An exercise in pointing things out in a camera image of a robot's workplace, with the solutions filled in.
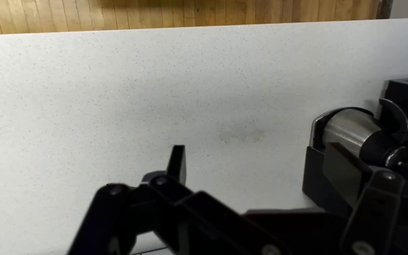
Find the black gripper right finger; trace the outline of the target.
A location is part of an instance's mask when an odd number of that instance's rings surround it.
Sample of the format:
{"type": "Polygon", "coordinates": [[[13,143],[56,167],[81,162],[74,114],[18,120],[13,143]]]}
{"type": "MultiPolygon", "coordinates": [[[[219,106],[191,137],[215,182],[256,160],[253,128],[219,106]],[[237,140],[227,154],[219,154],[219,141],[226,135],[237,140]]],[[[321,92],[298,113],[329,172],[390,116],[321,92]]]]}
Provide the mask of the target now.
{"type": "Polygon", "coordinates": [[[339,236],[344,255],[408,255],[408,179],[369,167],[339,143],[325,147],[324,177],[351,212],[339,236]]]}

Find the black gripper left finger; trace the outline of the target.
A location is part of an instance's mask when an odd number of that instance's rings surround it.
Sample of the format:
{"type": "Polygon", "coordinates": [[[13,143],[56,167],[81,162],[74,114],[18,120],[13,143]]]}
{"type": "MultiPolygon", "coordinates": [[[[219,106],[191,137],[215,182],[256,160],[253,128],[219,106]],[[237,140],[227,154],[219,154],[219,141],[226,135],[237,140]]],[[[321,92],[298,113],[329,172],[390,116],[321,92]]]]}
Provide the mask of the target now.
{"type": "Polygon", "coordinates": [[[66,255],[128,255],[152,232],[174,255],[288,255],[288,246],[203,191],[185,186],[185,147],[130,186],[100,186],[66,255]]]}

